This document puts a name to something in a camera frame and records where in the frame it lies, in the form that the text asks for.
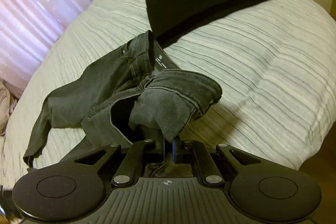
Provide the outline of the striped white bedspread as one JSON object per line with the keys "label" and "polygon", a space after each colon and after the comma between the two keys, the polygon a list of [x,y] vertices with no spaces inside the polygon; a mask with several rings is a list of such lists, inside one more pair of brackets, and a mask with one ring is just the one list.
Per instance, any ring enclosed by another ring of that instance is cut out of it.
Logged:
{"label": "striped white bedspread", "polygon": [[[94,0],[35,72],[1,137],[1,184],[27,172],[23,155],[45,97],[150,28],[146,0]],[[221,101],[182,133],[299,169],[335,122],[335,21],[312,0],[268,0],[166,49],[182,69],[215,79]]]}

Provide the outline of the dark grey jeans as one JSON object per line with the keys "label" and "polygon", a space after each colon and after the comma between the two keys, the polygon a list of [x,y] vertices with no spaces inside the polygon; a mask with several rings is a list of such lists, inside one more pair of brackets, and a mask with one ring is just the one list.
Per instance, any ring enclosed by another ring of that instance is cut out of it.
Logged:
{"label": "dark grey jeans", "polygon": [[82,128],[85,133],[67,159],[112,143],[128,148],[158,132],[173,141],[221,96],[215,80],[180,69],[148,31],[46,96],[23,161],[33,166],[53,128]]}

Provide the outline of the folded black garment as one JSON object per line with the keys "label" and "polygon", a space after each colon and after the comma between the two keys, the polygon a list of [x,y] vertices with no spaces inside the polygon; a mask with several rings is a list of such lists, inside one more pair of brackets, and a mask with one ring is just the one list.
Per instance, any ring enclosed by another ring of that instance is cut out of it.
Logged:
{"label": "folded black garment", "polygon": [[146,0],[146,10],[154,39],[167,48],[201,26],[265,1]]}

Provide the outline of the crumpled pink cloth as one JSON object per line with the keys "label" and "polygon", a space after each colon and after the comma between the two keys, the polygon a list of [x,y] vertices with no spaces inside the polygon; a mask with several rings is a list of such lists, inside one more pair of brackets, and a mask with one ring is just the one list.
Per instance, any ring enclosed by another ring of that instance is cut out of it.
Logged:
{"label": "crumpled pink cloth", "polygon": [[0,87],[0,132],[1,136],[5,135],[6,127],[13,113],[18,100],[13,97],[11,92],[5,86],[3,81],[1,81]]}

